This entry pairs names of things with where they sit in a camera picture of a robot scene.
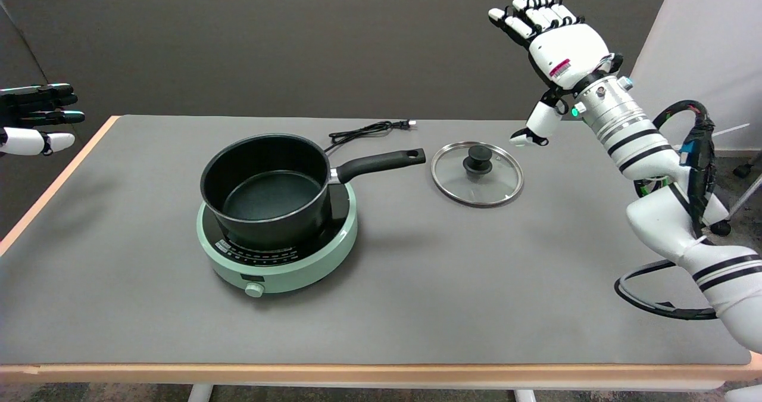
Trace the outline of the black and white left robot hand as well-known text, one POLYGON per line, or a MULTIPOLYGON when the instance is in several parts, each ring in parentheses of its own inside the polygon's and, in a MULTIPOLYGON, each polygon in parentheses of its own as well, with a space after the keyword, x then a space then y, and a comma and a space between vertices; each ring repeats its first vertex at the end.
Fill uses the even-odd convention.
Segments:
POLYGON ((2 154, 49 156, 73 146, 74 134, 39 128, 84 122, 84 112, 65 109, 77 102, 68 83, 2 88, 2 154))

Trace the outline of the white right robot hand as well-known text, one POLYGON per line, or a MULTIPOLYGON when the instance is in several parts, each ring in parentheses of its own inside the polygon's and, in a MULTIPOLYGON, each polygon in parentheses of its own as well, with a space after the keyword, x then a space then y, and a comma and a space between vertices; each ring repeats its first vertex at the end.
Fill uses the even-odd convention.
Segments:
POLYGON ((570 111, 564 96, 593 74, 620 68, 621 56, 612 54, 598 32, 563 0, 513 0, 505 8, 490 9, 488 18, 528 52, 530 65, 547 86, 525 127, 511 135, 514 146, 546 146, 570 111))

